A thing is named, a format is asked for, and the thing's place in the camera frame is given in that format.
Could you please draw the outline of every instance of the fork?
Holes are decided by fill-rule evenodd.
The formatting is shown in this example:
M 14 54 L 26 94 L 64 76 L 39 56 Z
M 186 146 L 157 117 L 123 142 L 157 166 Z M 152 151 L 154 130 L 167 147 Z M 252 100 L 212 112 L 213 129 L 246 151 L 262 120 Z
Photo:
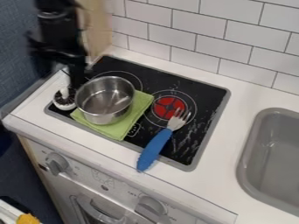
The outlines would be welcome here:
M 173 131 L 182 128 L 191 116 L 191 112 L 186 110 L 185 112 L 177 108 L 172 118 L 167 123 L 167 128 L 161 130 L 144 148 L 142 154 L 137 161 L 137 170 L 144 172 L 147 170 L 158 158 L 160 151 L 168 142 L 173 134 Z

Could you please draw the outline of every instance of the stovetop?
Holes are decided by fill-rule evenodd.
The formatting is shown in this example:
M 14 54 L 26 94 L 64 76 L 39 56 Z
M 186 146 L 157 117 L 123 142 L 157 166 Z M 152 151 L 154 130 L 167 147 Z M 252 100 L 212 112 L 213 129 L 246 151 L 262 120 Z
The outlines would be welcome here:
M 144 148 L 156 133 L 165 128 L 177 108 L 190 110 L 188 123 L 174 132 L 160 154 L 163 162 L 185 171 L 197 164 L 226 105 L 227 90 L 108 56 L 101 58 L 92 70 L 88 79 L 121 76 L 137 90 L 155 96 L 152 105 L 124 139 L 133 150 Z M 53 104 L 47 110 L 51 115 L 63 116 L 65 121 L 74 124 L 70 117 L 72 111 L 61 111 Z

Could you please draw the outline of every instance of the burner outline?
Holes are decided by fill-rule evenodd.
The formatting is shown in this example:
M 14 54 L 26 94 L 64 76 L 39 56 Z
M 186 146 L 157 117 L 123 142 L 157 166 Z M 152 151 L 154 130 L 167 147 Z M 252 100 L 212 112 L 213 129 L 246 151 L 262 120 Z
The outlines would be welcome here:
M 155 93 L 153 93 L 152 95 L 155 96 L 156 94 L 159 94 L 159 93 L 162 93 L 162 92 L 166 92 L 166 91 L 168 91 L 168 92 L 170 92 L 170 93 L 173 93 L 173 92 L 180 93 L 180 94 L 182 94 L 182 95 L 187 96 L 187 97 L 191 100 L 191 102 L 192 102 L 193 105 L 194 105 L 194 114 L 191 115 L 191 118 L 189 119 L 189 121 L 188 121 L 187 124 L 189 124 L 191 121 L 193 121 L 193 119 L 195 118 L 196 114 L 198 113 L 198 106 L 197 106 L 196 102 L 193 100 L 193 98 L 190 97 L 188 94 L 186 94 L 186 93 L 184 93 L 184 92 L 181 92 L 181 91 L 178 91 L 178 90 L 175 90 L 175 89 L 159 90 L 159 91 L 156 91 Z M 190 105 L 188 105 L 187 103 L 185 103 L 185 106 L 186 106 L 188 109 L 190 108 Z M 152 113 L 154 117 L 156 117 L 156 118 L 158 118 L 159 120 L 164 121 L 164 122 L 167 122 L 167 121 L 168 121 L 168 120 L 164 120 L 164 119 L 162 119 L 162 118 L 157 117 L 157 116 L 155 115 L 155 113 L 153 113 L 153 111 L 152 111 L 152 107 L 153 107 L 153 105 L 151 106 L 150 113 Z M 146 114 L 144 114 L 144 117 L 145 117 L 146 120 L 148 120 L 151 124 L 154 124 L 155 126 L 160 127 L 160 128 L 165 128 L 165 126 L 162 126 L 162 125 L 159 125 L 159 124 L 156 124 L 156 123 L 152 122 L 152 121 L 146 116 Z
M 161 117 L 158 117 L 157 115 L 156 115 L 156 112 L 155 112 L 155 110 L 154 110 L 154 107 L 155 107 L 155 103 L 158 101 L 158 100 L 160 100 L 160 99 L 162 99 L 162 98 L 164 98 L 164 97 L 170 97 L 170 98 L 177 98 L 177 99 L 179 99 L 180 101 L 182 101 L 183 103 L 184 103 L 184 106 L 187 108 L 187 109 L 189 109 L 189 107 L 188 107 L 188 104 L 182 99 L 182 98 L 180 98 L 180 97 L 178 97 L 178 96 L 176 96 L 176 95 L 164 95 L 164 96 L 160 96 L 159 98 L 157 98 L 156 100 L 154 100 L 154 102 L 152 103 L 152 105 L 151 105 L 151 107 L 150 107 L 150 110 L 151 110 L 151 113 L 157 118 L 157 119 L 160 119 L 160 120 L 162 120 L 162 121 L 166 121 L 166 122 L 168 122 L 170 119 L 163 119 L 163 118 L 161 118 Z
M 130 74 L 130 75 L 132 75 L 134 78 L 137 79 L 137 81 L 138 81 L 139 84 L 140 84 L 140 90 L 139 90 L 139 89 L 137 89 L 137 90 L 139 90 L 139 91 L 141 91 L 141 92 L 143 91 L 143 83 L 141 82 L 141 80 L 140 80 L 137 76 L 135 76 L 133 73 L 129 73 L 129 72 L 125 72 L 125 71 L 107 71 L 107 72 L 99 73 L 99 74 L 95 75 L 95 76 L 93 77 L 93 79 L 95 79 L 95 78 L 97 78 L 98 76 L 101 76 L 101 75 L 103 75 L 103 74 L 110 74 L 110 73 L 124 73 L 124 74 Z

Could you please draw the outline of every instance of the white subway tile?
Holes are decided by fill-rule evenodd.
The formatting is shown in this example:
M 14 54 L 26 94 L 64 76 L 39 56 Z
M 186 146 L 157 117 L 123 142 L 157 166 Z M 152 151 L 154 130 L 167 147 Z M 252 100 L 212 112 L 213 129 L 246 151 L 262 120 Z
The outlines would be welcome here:
M 247 63 L 251 46 L 198 35 L 196 51 L 228 60 Z
M 120 17 L 125 16 L 124 0 L 105 0 L 104 4 L 107 13 Z
M 262 0 L 262 2 L 271 3 L 271 4 L 281 4 L 281 5 L 293 6 L 299 8 L 298 0 Z
M 170 59 L 170 46 L 154 43 L 145 39 L 129 37 L 129 50 L 148 54 L 163 60 Z
M 276 72 L 222 59 L 220 62 L 219 74 L 265 87 L 271 87 Z
M 258 24 L 262 3 L 240 0 L 201 0 L 200 13 Z
M 249 64 L 299 76 L 299 57 L 254 48 Z
M 219 59 L 197 52 L 190 52 L 176 47 L 172 47 L 171 61 L 179 64 L 196 67 L 212 73 L 217 73 Z
M 112 17 L 112 30 L 138 38 L 146 39 L 148 37 L 148 25 L 146 23 L 124 17 Z
M 292 33 L 292 36 L 289 40 L 287 53 L 299 55 L 299 34 Z
M 128 36 L 121 33 L 112 32 L 112 45 L 128 48 Z
M 299 32 L 299 9 L 266 3 L 261 17 L 261 25 Z
M 289 32 L 229 21 L 226 39 L 283 52 L 288 43 Z
M 196 32 L 207 36 L 223 38 L 226 21 L 221 18 L 174 10 L 173 27 L 183 31 Z
M 195 37 L 196 35 L 193 33 L 149 25 L 149 39 L 166 45 L 194 50 Z
M 198 12 L 199 0 L 149 0 L 149 4 L 156 4 L 181 11 Z
M 273 88 L 299 95 L 299 77 L 285 73 L 277 74 Z
M 171 9 L 131 1 L 126 1 L 126 7 L 128 18 L 157 25 L 170 26 L 171 24 Z
M 147 0 L 134 0 L 135 2 L 147 3 Z

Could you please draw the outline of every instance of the black stovetop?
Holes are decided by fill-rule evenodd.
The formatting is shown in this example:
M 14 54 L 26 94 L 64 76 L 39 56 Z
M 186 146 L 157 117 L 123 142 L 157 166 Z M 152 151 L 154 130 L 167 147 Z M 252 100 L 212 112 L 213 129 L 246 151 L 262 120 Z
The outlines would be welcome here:
M 155 96 L 151 107 L 125 137 L 124 141 L 131 144 L 144 148 L 158 131 L 167 126 L 176 108 L 191 111 L 189 122 L 174 132 L 160 153 L 182 165 L 190 165 L 198 150 L 204 149 L 201 144 L 227 94 L 223 88 L 108 56 L 94 65 L 89 78 L 95 75 L 121 76 L 132 82 L 137 90 Z M 71 119 L 72 111 L 61 111 L 53 104 L 49 110 Z

